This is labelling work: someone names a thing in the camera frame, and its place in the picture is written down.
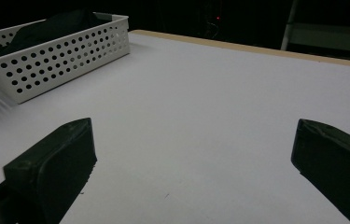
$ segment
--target black fabric in basket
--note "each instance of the black fabric in basket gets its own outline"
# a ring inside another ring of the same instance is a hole
[[[0,48],[0,57],[50,40],[71,35],[108,21],[98,20],[86,8],[56,14],[44,21],[20,28],[9,45]]]

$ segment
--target dark wall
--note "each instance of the dark wall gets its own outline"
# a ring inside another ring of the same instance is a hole
[[[130,30],[145,29],[279,49],[291,2],[292,0],[6,1],[0,3],[0,29],[88,7],[97,12],[129,16]]]

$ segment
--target wooden table edge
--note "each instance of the wooden table edge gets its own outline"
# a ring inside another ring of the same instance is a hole
[[[191,36],[172,35],[172,34],[159,33],[159,32],[147,31],[147,30],[132,30],[130,31],[130,34],[148,35],[148,36],[154,36],[158,38],[177,40],[177,41],[205,45],[210,47],[217,47],[222,49],[235,49],[240,51],[262,53],[262,54],[275,55],[275,56],[281,56],[281,57],[304,59],[304,60],[315,61],[320,63],[335,63],[335,64],[350,66],[350,61],[344,60],[344,59],[336,59],[336,58],[329,58],[329,57],[323,57],[323,56],[302,54],[302,53],[283,51],[278,49],[265,49],[265,48],[233,44],[233,43],[221,42],[221,41],[210,40],[210,39],[202,39],[202,38],[191,37]]]

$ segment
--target white table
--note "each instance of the white table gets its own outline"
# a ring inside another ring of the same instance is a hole
[[[61,224],[350,223],[290,161],[299,119],[350,133],[350,62],[196,40],[132,32],[131,54],[57,89],[0,92],[0,183],[91,118],[98,162]]]

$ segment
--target white basket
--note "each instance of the white basket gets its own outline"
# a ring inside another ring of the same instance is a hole
[[[111,22],[0,57],[0,90],[21,104],[129,54],[128,17],[94,14]],[[0,30],[0,47],[31,23]]]

